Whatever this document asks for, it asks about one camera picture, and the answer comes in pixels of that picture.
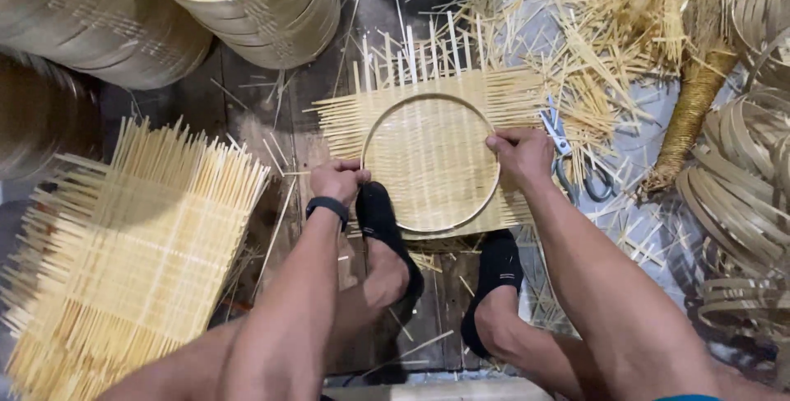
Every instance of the wooden floor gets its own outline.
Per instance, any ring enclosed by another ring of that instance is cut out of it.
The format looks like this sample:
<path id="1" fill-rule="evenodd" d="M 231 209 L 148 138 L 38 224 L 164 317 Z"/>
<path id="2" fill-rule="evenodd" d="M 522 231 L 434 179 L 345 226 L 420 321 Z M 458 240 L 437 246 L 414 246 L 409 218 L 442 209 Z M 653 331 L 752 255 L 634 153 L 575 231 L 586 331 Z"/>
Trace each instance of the wooden floor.
<path id="1" fill-rule="evenodd" d="M 397 3 L 403 24 L 412 27 L 415 39 L 421 39 L 428 38 L 429 15 L 418 12 L 431 11 L 433 5 L 452 1 L 397 0 Z M 288 171 L 308 170 L 327 160 L 329 152 L 318 130 L 316 114 L 302 111 L 310 108 L 311 102 L 331 97 L 333 92 L 336 95 L 351 93 L 352 63 L 361 60 L 357 45 L 362 44 L 362 36 L 367 36 L 370 46 L 380 48 L 384 42 L 382 32 L 389 32 L 397 41 L 402 40 L 396 0 L 346 0 L 340 28 L 329 48 L 314 63 L 285 74 L 288 88 L 280 101 L 277 93 L 272 93 L 271 86 L 242 87 L 251 83 L 274 83 L 279 73 L 244 61 L 224 44 L 215 44 L 206 62 L 186 79 L 161 90 L 135 91 L 134 97 L 141 113 L 151 115 L 154 124 L 173 122 L 183 114 L 185 122 L 193 130 L 204 130 L 223 139 L 228 133 L 239 144 L 247 144 L 262 162 L 273 162 L 263 140 L 267 139 L 274 150 L 271 140 L 274 137 L 288 159 L 288 166 L 284 162 L 281 166 Z M 223 93 L 212 79 L 221 83 L 233 97 Z M 129 93 L 106 87 L 102 106 L 105 129 L 111 135 L 107 144 L 112 146 L 120 116 L 128 116 L 133 108 Z M 286 194 L 294 180 L 297 184 L 285 206 Z M 278 214 L 285 212 L 263 273 L 263 288 L 276 275 L 300 235 L 303 208 L 311 198 L 308 180 L 308 176 L 287 176 L 276 181 L 252 217 L 248 244 L 261 245 L 265 253 Z M 361 283 L 367 276 L 360 240 L 349 242 L 344 238 L 341 257 L 345 255 L 349 259 L 340 263 L 341 289 Z M 410 364 L 388 366 L 371 377 L 385 374 L 391 381 L 393 375 L 403 371 L 478 369 L 480 360 L 471 352 L 464 354 L 465 345 L 459 334 L 460 319 L 469 304 L 470 295 L 458 276 L 464 276 L 472 288 L 476 287 L 476 257 L 456 257 L 457 260 L 449 256 L 441 258 L 443 273 L 423 272 L 426 289 L 414 308 L 398 307 L 405 312 L 399 316 L 404 322 L 408 320 L 406 329 L 411 339 L 400 330 L 393 315 L 385 313 L 376 325 L 349 344 L 346 353 L 330 372 L 346 374 L 371 369 L 448 331 L 455 333 L 406 357 L 404 360 Z M 261 265 L 258 261 L 251 269 L 259 269 Z"/>

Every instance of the scissors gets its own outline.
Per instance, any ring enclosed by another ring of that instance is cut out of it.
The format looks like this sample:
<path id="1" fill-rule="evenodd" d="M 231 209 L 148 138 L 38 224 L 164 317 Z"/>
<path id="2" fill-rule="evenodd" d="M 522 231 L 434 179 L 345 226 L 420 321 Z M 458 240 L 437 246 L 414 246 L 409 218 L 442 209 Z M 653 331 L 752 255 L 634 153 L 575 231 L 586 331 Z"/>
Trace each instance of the scissors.
<path id="1" fill-rule="evenodd" d="M 547 113 L 545 111 L 541 111 L 540 118 L 543 119 L 544 125 L 546 126 L 546 131 L 554 140 L 554 146 L 557 150 L 557 157 L 555 157 L 554 162 L 551 163 L 551 171 L 557 175 L 559 184 L 565 188 L 570 203 L 574 204 L 574 206 L 578 206 L 579 197 L 581 194 L 580 187 L 578 185 L 570 184 L 570 181 L 568 181 L 568 176 L 565 174 L 565 168 L 562 166 L 562 160 L 570 155 L 570 144 L 568 144 L 568 139 L 565 135 L 565 127 L 562 125 L 562 118 L 559 117 L 557 109 L 554 105 L 554 98 L 550 94 L 548 96 L 548 104 L 551 106 L 549 112 Z M 614 179 L 603 169 L 595 169 L 598 178 L 604 185 L 604 191 L 602 193 L 598 193 L 596 191 L 596 185 L 593 182 L 593 162 L 587 155 L 585 155 L 585 167 L 586 174 L 584 178 L 584 184 L 590 199 L 598 203 L 609 199 L 609 197 L 614 194 Z"/>

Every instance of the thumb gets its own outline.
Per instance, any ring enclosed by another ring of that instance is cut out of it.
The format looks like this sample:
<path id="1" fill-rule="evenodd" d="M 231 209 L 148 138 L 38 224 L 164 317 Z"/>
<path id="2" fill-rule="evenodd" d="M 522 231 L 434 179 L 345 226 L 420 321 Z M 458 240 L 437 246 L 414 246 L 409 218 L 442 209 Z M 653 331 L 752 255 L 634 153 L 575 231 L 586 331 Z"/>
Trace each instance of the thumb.
<path id="1" fill-rule="evenodd" d="M 486 145 L 496 154 L 510 154 L 513 151 L 513 145 L 510 145 L 510 142 L 507 140 L 497 137 L 495 135 L 489 135 L 486 138 Z"/>
<path id="2" fill-rule="evenodd" d="M 364 184 L 365 182 L 370 181 L 370 171 L 366 169 L 358 169 L 354 172 L 354 177 L 358 184 Z"/>

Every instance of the woven bamboo mat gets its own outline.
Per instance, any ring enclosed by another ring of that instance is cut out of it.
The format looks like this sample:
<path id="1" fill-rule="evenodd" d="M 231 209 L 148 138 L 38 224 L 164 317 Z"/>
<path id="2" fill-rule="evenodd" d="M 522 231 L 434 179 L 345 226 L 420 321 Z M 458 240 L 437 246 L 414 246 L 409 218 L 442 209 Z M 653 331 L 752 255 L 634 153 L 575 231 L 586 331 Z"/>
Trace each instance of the woven bamboo mat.
<path id="1" fill-rule="evenodd" d="M 110 166 L 63 160 L 76 169 L 36 189 L 1 274 L 23 399 L 93 399 L 201 335 L 270 170 L 147 121 L 122 128 Z"/>
<path id="2" fill-rule="evenodd" d="M 360 157 L 381 114 L 418 94 L 459 97 L 497 127 L 535 127 L 539 125 L 537 111 L 546 106 L 543 77 L 528 67 L 471 70 L 432 79 L 426 75 L 421 82 L 382 85 L 379 90 L 315 103 L 333 157 Z M 374 180 L 387 186 L 401 225 L 436 229 L 463 221 L 483 203 L 495 179 L 496 159 L 484 144 L 489 124 L 450 102 L 425 100 L 405 106 L 385 118 L 371 137 L 366 168 Z M 485 207 L 468 222 L 425 233 L 405 230 L 404 237 L 437 239 L 483 233 L 531 220 L 517 188 L 500 182 Z"/>

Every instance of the forearm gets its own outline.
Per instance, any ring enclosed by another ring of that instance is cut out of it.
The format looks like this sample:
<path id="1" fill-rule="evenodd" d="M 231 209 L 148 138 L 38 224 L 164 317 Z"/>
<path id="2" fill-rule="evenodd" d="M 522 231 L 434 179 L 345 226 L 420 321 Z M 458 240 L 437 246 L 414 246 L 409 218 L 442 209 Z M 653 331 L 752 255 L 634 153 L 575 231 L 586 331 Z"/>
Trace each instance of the forearm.
<path id="1" fill-rule="evenodd" d="M 315 399 L 337 298 L 340 219 L 319 207 L 242 326 L 225 399 Z"/>
<path id="2" fill-rule="evenodd" d="M 649 381 L 680 378 L 676 382 L 686 387 L 688 376 L 690 383 L 699 383 L 691 387 L 715 387 L 702 341 L 665 292 L 550 180 L 524 186 L 522 191 L 558 300 L 607 382 L 639 384 L 651 391 L 659 387 L 650 387 Z M 643 382 L 633 372 L 651 377 Z"/>

